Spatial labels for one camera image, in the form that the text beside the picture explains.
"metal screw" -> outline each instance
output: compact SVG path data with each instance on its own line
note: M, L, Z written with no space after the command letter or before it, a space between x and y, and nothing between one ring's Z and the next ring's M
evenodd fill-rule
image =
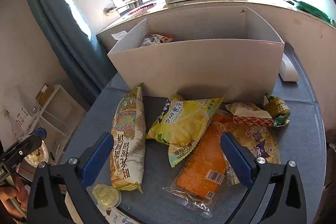
M263 157L259 157L257 158L257 162L260 164L264 164L266 162L266 160Z
M290 160L288 164L289 164L289 166L291 166L291 167L295 167L295 166L296 166L296 163L295 163L295 161L293 161L293 160Z
M46 166L46 162L45 161L41 161L37 167L38 168L43 168L45 166Z
M70 164L76 164L77 163L77 159L76 158L71 158L70 160L68 160L68 163L70 163Z

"blue tablecloth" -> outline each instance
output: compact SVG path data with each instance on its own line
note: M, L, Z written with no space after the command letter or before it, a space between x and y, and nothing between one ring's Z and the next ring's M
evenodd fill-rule
M320 203L326 170L326 142L320 107L313 88L293 48L288 43L285 54L299 74L299 82L284 82L278 77L273 94L285 100L291 110L289 125L275 128L281 162L297 163L307 205L307 223L311 223ZM76 130L63 156L62 162L78 157L105 131L109 132L117 104L129 88L119 74L101 92L94 105ZM144 97L147 130L161 113L166 98ZM214 216L203 218L167 198L162 187L169 187L184 163L171 168L168 146L155 140L146 140L143 193L122 192L119 208L146 224L172 223L224 223L246 192L242 185L228 187L216 203ZM106 162L95 183L110 185L110 168ZM269 186L265 198L253 219L257 223L266 208L273 187ZM92 196L92 187L88 193Z

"potato sticks bag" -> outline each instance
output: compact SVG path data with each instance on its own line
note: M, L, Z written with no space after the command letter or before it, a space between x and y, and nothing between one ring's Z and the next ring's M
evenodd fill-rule
M173 94L146 139L169 145L169 162L174 167L194 149L223 99L224 96L186 101L180 95Z

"cardboard box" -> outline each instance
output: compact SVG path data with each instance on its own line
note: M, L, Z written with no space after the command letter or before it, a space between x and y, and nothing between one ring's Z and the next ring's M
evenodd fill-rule
M52 86L50 86L48 84L44 84L42 88L44 88L44 86L47 87L46 91L42 92L42 89L41 89L35 97L35 100L40 107L44 106L44 104L47 102L48 98L54 92L54 88Z
M261 103L272 92L284 42L247 7L199 9L144 19L110 50L108 57L130 88L144 95L186 99L218 98ZM177 42L140 47L147 33L169 34Z

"human hand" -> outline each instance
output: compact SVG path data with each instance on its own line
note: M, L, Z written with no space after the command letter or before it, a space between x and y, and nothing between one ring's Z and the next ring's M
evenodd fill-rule
M4 207L9 214L15 218L22 218L21 213L14 207L14 205L9 200L10 198L17 198L17 201L21 203L21 209L27 211L28 205L28 192L24 187L24 184L19 176L14 178L15 189L11 186L0 187L0 200L2 201Z

